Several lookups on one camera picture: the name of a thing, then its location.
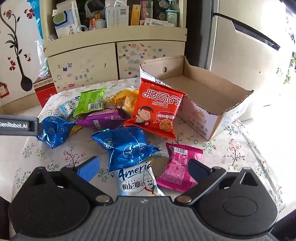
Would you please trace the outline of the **pink snack packet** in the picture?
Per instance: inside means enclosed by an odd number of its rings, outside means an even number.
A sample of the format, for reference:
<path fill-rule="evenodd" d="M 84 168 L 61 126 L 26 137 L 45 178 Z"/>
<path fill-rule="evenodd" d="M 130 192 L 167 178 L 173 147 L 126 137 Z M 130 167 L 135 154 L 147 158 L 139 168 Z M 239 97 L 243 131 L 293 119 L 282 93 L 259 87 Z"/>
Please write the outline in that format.
<path fill-rule="evenodd" d="M 188 163 L 190 159 L 199 161 L 203 150 L 188 145 L 166 143 L 169 161 L 164 172 L 156 179 L 157 185 L 170 190 L 185 192 L 196 185 L 190 176 Z"/>

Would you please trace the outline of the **blue foil snack bag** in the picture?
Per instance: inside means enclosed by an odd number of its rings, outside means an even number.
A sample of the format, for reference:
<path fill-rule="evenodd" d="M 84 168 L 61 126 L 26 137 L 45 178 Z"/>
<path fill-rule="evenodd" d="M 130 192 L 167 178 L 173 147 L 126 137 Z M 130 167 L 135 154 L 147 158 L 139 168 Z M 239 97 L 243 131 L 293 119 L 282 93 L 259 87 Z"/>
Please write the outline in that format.
<path fill-rule="evenodd" d="M 48 116 L 40 123 L 41 129 L 38 131 L 37 140 L 55 149 L 66 142 L 75 125 L 60 115 Z"/>
<path fill-rule="evenodd" d="M 159 151 L 147 142 L 144 131 L 137 126 L 101 130 L 91 138 L 108 151 L 111 172 L 138 165 Z"/>

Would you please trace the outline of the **white blue America snack packet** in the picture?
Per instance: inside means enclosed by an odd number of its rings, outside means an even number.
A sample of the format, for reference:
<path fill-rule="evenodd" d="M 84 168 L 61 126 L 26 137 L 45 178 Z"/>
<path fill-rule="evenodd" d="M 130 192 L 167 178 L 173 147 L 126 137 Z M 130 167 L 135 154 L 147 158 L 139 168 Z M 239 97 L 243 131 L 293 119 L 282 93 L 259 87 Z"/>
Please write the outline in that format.
<path fill-rule="evenodd" d="M 116 171 L 121 196 L 164 196 L 158 188 L 151 161 Z"/>

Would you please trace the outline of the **purple noodle snack bag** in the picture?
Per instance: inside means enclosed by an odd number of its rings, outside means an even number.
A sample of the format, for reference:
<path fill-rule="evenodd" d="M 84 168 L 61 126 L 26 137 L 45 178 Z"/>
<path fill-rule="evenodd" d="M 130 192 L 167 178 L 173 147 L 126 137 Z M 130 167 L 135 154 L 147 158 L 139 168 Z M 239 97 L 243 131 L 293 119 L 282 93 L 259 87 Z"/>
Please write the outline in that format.
<path fill-rule="evenodd" d="M 76 125 L 97 130 L 115 129 L 123 124 L 125 117 L 121 109 L 108 108 L 89 114 L 84 120 L 77 121 Z"/>

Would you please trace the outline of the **green snack packet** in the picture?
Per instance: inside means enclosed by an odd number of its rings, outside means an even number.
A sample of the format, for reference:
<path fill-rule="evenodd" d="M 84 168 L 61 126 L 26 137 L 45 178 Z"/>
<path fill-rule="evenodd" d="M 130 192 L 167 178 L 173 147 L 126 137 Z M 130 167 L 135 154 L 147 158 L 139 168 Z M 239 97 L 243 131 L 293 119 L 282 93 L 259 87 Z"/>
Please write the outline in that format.
<path fill-rule="evenodd" d="M 105 91 L 106 87 L 81 92 L 73 115 L 77 116 L 104 110 L 103 96 Z"/>

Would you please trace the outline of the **cardboard milk box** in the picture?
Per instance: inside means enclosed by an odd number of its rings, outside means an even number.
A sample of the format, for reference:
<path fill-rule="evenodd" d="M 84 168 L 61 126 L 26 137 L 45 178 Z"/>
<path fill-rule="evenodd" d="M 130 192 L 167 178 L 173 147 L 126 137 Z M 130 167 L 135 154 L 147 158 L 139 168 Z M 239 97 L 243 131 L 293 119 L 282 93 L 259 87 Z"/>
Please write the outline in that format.
<path fill-rule="evenodd" d="M 253 94 L 209 70 L 190 65 L 185 56 L 144 60 L 139 67 L 142 78 L 186 93 L 178 116 L 208 141 L 246 112 Z"/>

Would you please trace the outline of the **red crispy noodle snack bag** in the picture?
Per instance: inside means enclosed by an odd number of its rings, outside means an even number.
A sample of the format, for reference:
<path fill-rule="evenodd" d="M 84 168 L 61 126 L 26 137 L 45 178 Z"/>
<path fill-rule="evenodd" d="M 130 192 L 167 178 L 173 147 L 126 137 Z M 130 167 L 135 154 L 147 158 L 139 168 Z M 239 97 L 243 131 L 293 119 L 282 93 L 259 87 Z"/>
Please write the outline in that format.
<path fill-rule="evenodd" d="M 173 122 L 186 94 L 172 87 L 140 79 L 137 101 L 125 126 L 138 126 L 155 135 L 174 140 Z"/>

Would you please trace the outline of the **orange yellow snack bag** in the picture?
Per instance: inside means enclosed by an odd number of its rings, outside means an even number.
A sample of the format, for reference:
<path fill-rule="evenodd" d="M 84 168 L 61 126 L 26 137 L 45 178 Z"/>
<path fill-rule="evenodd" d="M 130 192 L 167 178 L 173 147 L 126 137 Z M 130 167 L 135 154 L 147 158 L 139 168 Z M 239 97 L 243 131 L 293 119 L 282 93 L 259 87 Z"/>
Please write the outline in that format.
<path fill-rule="evenodd" d="M 137 102 L 138 93 L 136 89 L 124 89 L 109 98 L 108 103 L 118 106 L 127 113 L 132 114 Z"/>

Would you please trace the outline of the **floral tablecloth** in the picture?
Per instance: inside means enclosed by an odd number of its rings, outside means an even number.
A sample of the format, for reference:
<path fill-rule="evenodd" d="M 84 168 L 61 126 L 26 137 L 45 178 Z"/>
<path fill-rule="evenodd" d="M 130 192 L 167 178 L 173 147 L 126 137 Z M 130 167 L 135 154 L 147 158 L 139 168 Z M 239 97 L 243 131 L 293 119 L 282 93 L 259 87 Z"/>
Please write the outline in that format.
<path fill-rule="evenodd" d="M 65 90 L 50 97 L 39 117 L 46 118 L 57 114 L 58 106 L 86 90 L 105 88 L 105 97 L 115 95 L 129 87 L 138 88 L 139 79 L 130 78 L 98 83 L 86 87 Z M 175 144 L 183 144 L 203 150 L 201 162 L 208 167 L 220 166 L 228 172 L 238 172 L 250 167 L 270 193 L 279 211 L 286 205 L 279 179 L 260 154 L 256 144 L 249 138 L 244 125 L 236 120 L 211 140 L 205 140 L 180 118 L 174 120 Z M 48 171 L 58 171 L 65 166 L 77 166 L 93 156 L 100 159 L 100 168 L 91 184 L 116 198 L 119 194 L 116 173 L 109 172 L 108 152 L 92 139 L 93 129 L 82 128 L 67 138 L 66 142 L 55 149 L 37 140 L 27 138 L 22 149 L 20 164 L 16 170 L 12 194 L 16 195 L 32 171 L 43 166 Z"/>

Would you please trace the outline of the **red gift box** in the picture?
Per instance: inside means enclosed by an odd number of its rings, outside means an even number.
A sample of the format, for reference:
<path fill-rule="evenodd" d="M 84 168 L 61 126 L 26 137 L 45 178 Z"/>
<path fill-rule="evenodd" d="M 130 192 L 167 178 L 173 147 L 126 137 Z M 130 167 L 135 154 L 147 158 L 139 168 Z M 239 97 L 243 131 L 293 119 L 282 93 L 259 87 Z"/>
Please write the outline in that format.
<path fill-rule="evenodd" d="M 38 77 L 33 83 L 33 88 L 41 107 L 45 106 L 51 96 L 57 94 L 54 80 L 50 74 L 44 77 Z"/>

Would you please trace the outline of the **cream cabinet with stickers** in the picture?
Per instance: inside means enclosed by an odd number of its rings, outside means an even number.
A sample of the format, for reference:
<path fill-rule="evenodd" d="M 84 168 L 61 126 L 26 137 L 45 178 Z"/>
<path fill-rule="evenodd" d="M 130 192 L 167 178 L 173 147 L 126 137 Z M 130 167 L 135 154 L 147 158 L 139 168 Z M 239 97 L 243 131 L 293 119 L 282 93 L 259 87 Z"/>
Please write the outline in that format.
<path fill-rule="evenodd" d="M 186 1 L 178 1 L 178 25 L 127 25 L 58 37 L 53 11 L 60 1 L 40 1 L 45 56 L 58 92 L 139 76 L 142 60 L 183 55 Z"/>

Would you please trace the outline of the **white blue tissue box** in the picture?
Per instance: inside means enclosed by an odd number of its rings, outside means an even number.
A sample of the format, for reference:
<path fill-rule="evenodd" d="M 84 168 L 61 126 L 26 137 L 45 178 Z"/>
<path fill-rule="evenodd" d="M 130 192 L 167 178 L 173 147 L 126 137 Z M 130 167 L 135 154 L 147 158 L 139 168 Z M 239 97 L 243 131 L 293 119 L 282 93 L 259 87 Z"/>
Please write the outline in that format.
<path fill-rule="evenodd" d="M 75 0 L 63 1 L 56 4 L 52 18 L 58 38 L 78 33 L 78 27 L 81 23 Z"/>

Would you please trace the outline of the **white paper box on shelf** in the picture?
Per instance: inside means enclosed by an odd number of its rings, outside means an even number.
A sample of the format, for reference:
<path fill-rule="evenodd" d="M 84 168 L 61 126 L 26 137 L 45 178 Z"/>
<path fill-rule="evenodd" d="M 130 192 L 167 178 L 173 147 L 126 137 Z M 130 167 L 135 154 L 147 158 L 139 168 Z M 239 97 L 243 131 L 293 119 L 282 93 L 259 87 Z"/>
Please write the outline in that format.
<path fill-rule="evenodd" d="M 128 17 L 128 6 L 108 6 L 105 8 L 106 26 L 108 28 L 128 26 Z"/>

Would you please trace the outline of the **green bottle on shelf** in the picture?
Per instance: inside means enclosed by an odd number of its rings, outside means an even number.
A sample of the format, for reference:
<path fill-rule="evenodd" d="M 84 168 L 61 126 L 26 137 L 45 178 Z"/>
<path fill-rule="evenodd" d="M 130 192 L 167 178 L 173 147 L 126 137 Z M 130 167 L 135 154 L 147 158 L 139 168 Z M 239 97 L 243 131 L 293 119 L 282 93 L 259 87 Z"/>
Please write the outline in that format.
<path fill-rule="evenodd" d="M 178 26 L 178 12 L 176 1 L 169 0 L 169 6 L 166 9 L 166 21 L 175 27 Z"/>

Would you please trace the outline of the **yellow box on shelf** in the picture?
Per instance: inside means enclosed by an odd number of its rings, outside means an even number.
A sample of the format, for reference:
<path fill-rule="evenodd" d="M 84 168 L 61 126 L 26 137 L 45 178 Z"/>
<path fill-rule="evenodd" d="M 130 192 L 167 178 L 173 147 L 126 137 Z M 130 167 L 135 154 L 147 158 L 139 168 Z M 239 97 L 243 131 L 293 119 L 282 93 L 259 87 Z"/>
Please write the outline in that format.
<path fill-rule="evenodd" d="M 130 19 L 131 26 L 139 25 L 140 9 L 141 9 L 140 4 L 133 4 L 132 5 L 132 15 L 131 15 L 131 19 Z"/>

